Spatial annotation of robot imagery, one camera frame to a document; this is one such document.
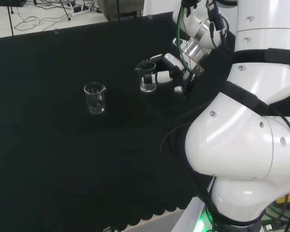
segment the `glass beaker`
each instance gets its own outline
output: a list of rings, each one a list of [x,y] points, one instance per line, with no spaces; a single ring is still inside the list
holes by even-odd
[[[155,91],[157,84],[153,83],[152,74],[156,73],[156,64],[151,60],[143,60],[135,70],[138,72],[141,91],[146,93]]]
[[[105,110],[104,91],[106,87],[98,82],[92,82],[84,87],[87,107],[91,114],[99,114]]]

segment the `black strap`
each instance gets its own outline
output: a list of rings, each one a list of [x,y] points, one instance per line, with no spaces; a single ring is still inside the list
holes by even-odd
[[[258,221],[262,220],[262,217],[265,214],[265,212],[266,212],[266,209],[264,209],[263,212],[261,213],[261,215],[259,217],[257,217],[256,219],[254,219],[252,221],[245,221],[245,222],[235,221],[235,220],[230,219],[222,214],[214,215],[214,217],[215,217],[215,220],[217,219],[220,223],[225,224],[225,225],[246,227],[246,226],[253,225],[253,224],[257,223]]]
[[[290,65],[290,50],[258,49],[243,50],[234,53],[233,64],[236,63],[275,63]]]
[[[256,95],[233,84],[230,81],[226,81],[225,86],[224,88],[222,88],[221,92],[241,103],[242,105],[246,106],[258,115],[266,115],[269,111],[269,106],[261,101],[259,98],[257,98]]]

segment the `black tablecloth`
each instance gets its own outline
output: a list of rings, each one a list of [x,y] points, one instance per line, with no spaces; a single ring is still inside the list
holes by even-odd
[[[162,14],[0,39],[0,231],[124,229],[186,208],[193,178],[208,184],[160,143],[175,117],[218,93],[231,62],[214,51],[191,101],[141,93],[135,65],[178,55],[174,37]],[[92,81],[107,87],[98,116],[83,93]]]

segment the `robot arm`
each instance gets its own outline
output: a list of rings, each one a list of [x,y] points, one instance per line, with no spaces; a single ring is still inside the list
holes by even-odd
[[[153,68],[149,73],[144,72],[144,64],[151,63]],[[193,60],[189,61],[190,68],[197,74],[202,75],[204,70]],[[148,60],[142,61],[137,65],[136,70],[141,73],[140,87],[144,92],[152,86],[166,84],[172,82],[174,85],[174,92],[178,94],[189,94],[195,82],[195,75],[191,75],[186,71],[182,62],[174,57],[172,54],[160,54]]]
[[[202,2],[191,10],[192,17]],[[197,20],[188,17],[184,22],[187,33],[210,52],[208,34],[196,39],[201,30]],[[290,64],[271,57],[249,60],[246,54],[267,53],[269,48],[277,51],[277,58],[281,50],[290,53],[290,0],[239,0],[235,52],[241,60],[233,64],[227,81],[267,105],[290,96]],[[192,123],[186,155],[194,170],[217,176],[213,202],[235,221],[255,220],[271,202],[290,193],[287,124],[280,117],[261,116],[222,92]]]

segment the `white floor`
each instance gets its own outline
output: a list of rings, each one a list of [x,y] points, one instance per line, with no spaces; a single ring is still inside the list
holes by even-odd
[[[92,1],[85,0],[85,3],[88,4]],[[83,0],[76,0],[76,4],[84,4]],[[87,24],[94,24],[94,23],[100,23],[100,22],[107,22],[106,17],[104,14],[96,13],[94,11],[90,12],[90,10],[87,10],[85,14],[82,15],[76,15],[71,17],[71,21],[68,21],[67,16],[65,15],[65,12],[62,8],[54,8],[54,9],[42,9],[34,5],[33,2],[26,2],[23,7],[18,7],[19,15],[25,19],[28,16],[35,16],[39,18],[59,18],[62,16],[61,19],[45,19],[43,20],[43,23],[39,26],[36,26],[33,29],[34,25],[39,24],[39,19],[37,18],[30,18],[27,21],[33,20],[31,22],[22,23],[16,28],[19,30],[16,30],[13,28],[14,35],[20,35],[20,34],[27,34],[27,33],[34,33],[39,32],[43,30],[54,30],[54,29],[61,29],[61,28],[70,28],[70,27],[77,27],[81,25],[87,25]],[[12,25],[15,27],[17,24],[23,22],[20,16],[18,16],[17,8],[13,7],[14,14],[11,15],[12,19]],[[11,36],[11,26],[9,21],[9,15],[7,7],[0,6],[0,38]]]

